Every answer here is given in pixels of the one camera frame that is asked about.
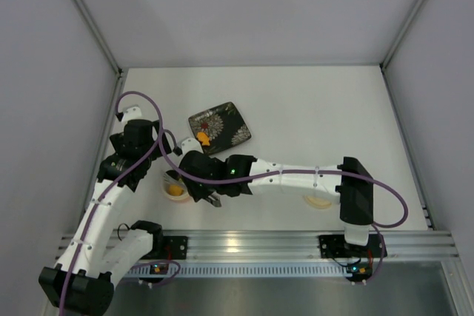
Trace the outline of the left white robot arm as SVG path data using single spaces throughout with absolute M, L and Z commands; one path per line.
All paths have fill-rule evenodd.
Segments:
M 62 315 L 103 315 L 115 287 L 142 258 L 164 248 L 161 225 L 136 221 L 112 250 L 107 243 L 118 219 L 152 162 L 171 153 L 165 137 L 154 136 L 159 121 L 132 119 L 121 133 L 110 136 L 114 153 L 99 166 L 93 196 L 71 242 L 55 266 L 45 267 L 39 283 Z

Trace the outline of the yellow round cookie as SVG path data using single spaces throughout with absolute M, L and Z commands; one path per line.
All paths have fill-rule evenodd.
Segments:
M 184 194 L 184 190 L 179 185 L 169 185 L 167 194 L 173 197 L 178 197 Z

